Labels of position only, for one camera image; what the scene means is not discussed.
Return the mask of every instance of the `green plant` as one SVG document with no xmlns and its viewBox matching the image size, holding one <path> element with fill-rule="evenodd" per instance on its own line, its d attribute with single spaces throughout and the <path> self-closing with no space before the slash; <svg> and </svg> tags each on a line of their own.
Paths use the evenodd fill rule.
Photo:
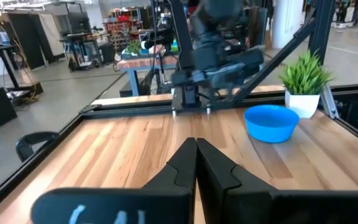
<svg viewBox="0 0 358 224">
<path fill-rule="evenodd" d="M 284 75 L 279 76 L 285 88 L 292 95 L 318 95 L 323 86 L 331 81 L 331 72 L 319 63 L 316 54 L 308 50 L 299 56 L 293 65 L 285 66 Z"/>
<path fill-rule="evenodd" d="M 132 40 L 129 42 L 127 46 L 127 50 L 129 53 L 134 53 L 140 55 L 140 42 L 138 40 Z"/>
</svg>

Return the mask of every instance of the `blue bowl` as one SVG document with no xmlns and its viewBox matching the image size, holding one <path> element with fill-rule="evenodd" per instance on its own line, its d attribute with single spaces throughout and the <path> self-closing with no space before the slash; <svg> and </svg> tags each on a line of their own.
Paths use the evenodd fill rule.
<svg viewBox="0 0 358 224">
<path fill-rule="evenodd" d="M 299 122 L 294 111 L 277 105 L 251 107 L 244 112 L 244 119 L 252 137 L 269 143 L 288 140 Z"/>
</svg>

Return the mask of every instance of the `white pot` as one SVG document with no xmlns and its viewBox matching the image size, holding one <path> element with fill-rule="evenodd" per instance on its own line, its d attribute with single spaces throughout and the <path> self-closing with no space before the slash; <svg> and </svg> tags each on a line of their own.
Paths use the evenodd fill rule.
<svg viewBox="0 0 358 224">
<path fill-rule="evenodd" d="M 320 95 L 291 95 L 285 90 L 285 106 L 300 118 L 311 118 L 317 110 Z"/>
</svg>

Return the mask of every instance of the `plant leaves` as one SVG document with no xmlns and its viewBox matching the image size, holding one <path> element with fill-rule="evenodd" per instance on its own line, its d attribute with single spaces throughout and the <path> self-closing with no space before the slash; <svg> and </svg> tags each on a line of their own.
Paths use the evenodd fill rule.
<svg viewBox="0 0 358 224">
<path fill-rule="evenodd" d="M 279 78 L 292 95 L 317 95 L 323 86 L 332 80 L 319 62 L 319 57 L 308 50 L 296 63 L 287 65 Z"/>
</svg>

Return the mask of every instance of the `table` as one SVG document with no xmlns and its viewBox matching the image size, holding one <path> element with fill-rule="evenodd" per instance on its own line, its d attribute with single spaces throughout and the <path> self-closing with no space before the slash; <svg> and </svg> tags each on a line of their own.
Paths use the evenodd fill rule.
<svg viewBox="0 0 358 224">
<path fill-rule="evenodd" d="M 87 37 L 89 35 L 92 35 L 92 33 L 69 34 L 64 39 L 60 40 L 61 42 L 65 42 L 65 41 L 70 42 L 70 47 L 73 50 L 75 63 L 77 64 L 78 69 L 80 68 L 80 61 L 78 60 L 78 56 L 77 56 L 77 53 L 76 53 L 75 47 L 74 47 L 74 44 L 76 41 L 80 42 L 80 47 L 81 47 L 82 51 L 85 53 L 86 53 L 86 50 L 85 50 L 84 43 L 92 42 L 95 47 L 95 51 L 96 51 L 96 55 L 98 57 L 99 63 L 102 64 L 102 58 L 100 56 L 98 41 L 97 41 L 98 37 Z"/>
<path fill-rule="evenodd" d="M 275 91 L 282 86 L 261 86 Z M 170 95 L 148 96 L 166 100 Z M 117 104 L 143 96 L 96 100 Z M 234 162 L 278 189 L 358 190 L 358 138 L 317 111 L 291 139 L 267 144 L 246 131 L 245 108 L 82 121 L 1 203 L 0 223 L 30 223 L 33 202 L 60 187 L 142 187 L 187 137 L 205 138 Z M 205 223 L 196 192 L 195 223 Z"/>
<path fill-rule="evenodd" d="M 155 59 L 155 68 L 176 68 L 177 58 L 169 55 L 162 59 L 163 65 L 159 58 Z M 137 70 L 150 70 L 150 59 L 149 58 L 134 58 L 134 59 L 123 59 L 117 63 L 118 69 L 129 74 L 129 81 L 131 82 L 132 95 L 139 96 L 139 82 L 137 79 Z"/>
<path fill-rule="evenodd" d="M 11 78 L 11 80 L 12 80 L 12 84 L 13 84 L 14 88 L 19 88 L 20 86 L 19 86 L 19 84 L 16 80 L 16 77 L 14 75 L 14 72 L 13 72 L 14 68 L 13 68 L 11 59 L 9 58 L 8 53 L 7 53 L 8 50 L 11 50 L 13 48 L 14 47 L 11 45 L 0 46 L 0 57 L 2 58 L 2 61 L 4 62 L 6 71 L 9 75 L 9 78 Z"/>
</svg>

